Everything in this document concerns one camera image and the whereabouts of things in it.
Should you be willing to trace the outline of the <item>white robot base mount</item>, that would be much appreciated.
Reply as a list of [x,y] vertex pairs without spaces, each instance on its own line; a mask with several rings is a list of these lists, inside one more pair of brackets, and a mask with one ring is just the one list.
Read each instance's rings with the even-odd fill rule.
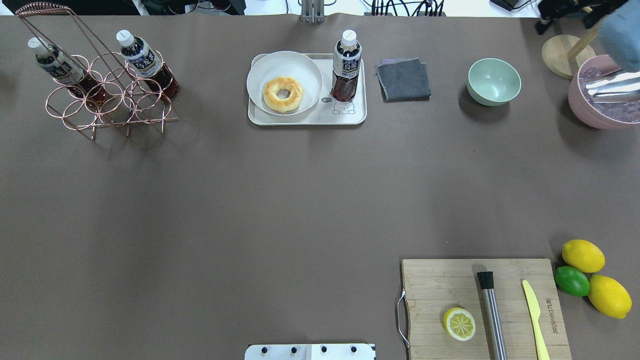
[[375,360],[374,344],[329,342],[306,344],[252,344],[245,360]]

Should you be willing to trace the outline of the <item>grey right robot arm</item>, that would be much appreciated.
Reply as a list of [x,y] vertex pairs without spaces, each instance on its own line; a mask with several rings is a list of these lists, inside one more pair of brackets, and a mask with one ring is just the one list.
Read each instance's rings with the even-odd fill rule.
[[541,18],[535,24],[542,35],[556,19],[592,7],[583,18],[585,28],[599,26],[598,38],[602,48],[618,66],[628,72],[640,70],[640,2],[638,0],[541,0],[538,11]]

